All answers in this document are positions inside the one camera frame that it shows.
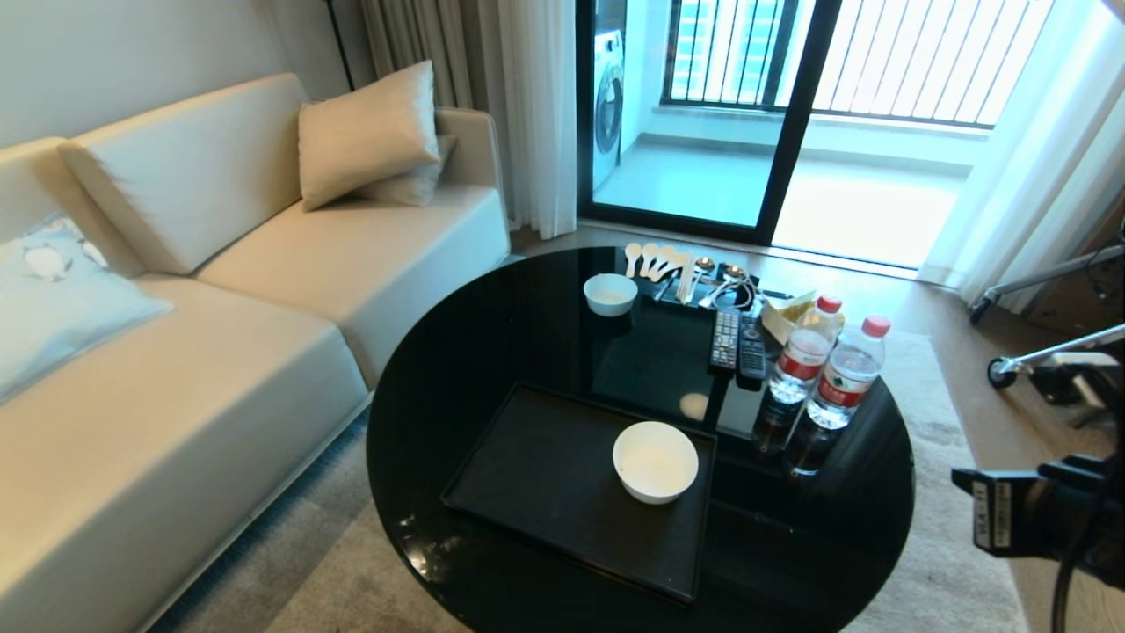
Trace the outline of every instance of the metal spoon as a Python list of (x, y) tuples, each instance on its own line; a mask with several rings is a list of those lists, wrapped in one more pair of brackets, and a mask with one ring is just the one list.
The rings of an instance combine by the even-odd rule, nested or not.
[(723, 272), (722, 277), (723, 281), (719, 283), (719, 287), (711, 290), (705, 297), (700, 299), (700, 307), (711, 307), (711, 304), (714, 302), (714, 299), (719, 298), (719, 295), (746, 278), (746, 270), (742, 270), (738, 265), (731, 265), (728, 268), (727, 272)]
[(684, 302), (691, 302), (695, 298), (695, 288), (700, 284), (703, 274), (710, 274), (714, 270), (714, 260), (710, 256), (701, 256), (695, 260), (695, 274), (692, 277), (692, 287), (684, 297)]

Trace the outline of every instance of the light blue pillow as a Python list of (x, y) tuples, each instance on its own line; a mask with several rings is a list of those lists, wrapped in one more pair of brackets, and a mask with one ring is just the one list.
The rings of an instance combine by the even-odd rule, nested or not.
[(69, 217), (48, 217), (0, 245), (0, 404), (171, 309), (111, 272)]

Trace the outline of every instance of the sofa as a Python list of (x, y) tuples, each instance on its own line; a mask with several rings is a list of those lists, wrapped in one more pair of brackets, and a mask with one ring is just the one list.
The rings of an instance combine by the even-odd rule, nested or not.
[(507, 255), (487, 115), (439, 108), (458, 144), (430, 206), (306, 212), (306, 100), (281, 74), (0, 150), (0, 241), (64, 211), (174, 305), (0, 406), (0, 631), (151, 626)]

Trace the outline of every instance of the floor lamp stand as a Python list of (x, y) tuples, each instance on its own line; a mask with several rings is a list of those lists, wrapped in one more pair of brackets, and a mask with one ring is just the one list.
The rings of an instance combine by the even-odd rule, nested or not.
[(336, 35), (336, 47), (340, 48), (340, 61), (344, 64), (344, 74), (348, 75), (348, 89), (352, 92), (356, 91), (356, 82), (351, 78), (351, 66), (348, 64), (348, 52), (344, 49), (344, 40), (340, 36), (340, 22), (336, 21), (336, 8), (332, 3), (333, 0), (324, 0), (324, 3), (328, 6), (328, 17), (332, 18), (332, 31)]

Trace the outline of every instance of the remote control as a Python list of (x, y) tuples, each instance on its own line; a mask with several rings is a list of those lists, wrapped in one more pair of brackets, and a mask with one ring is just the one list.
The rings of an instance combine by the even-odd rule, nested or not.
[(760, 390), (766, 370), (766, 346), (758, 320), (749, 311), (742, 311), (738, 322), (738, 386), (750, 391)]
[(716, 309), (711, 335), (711, 368), (734, 372), (738, 367), (738, 311)]

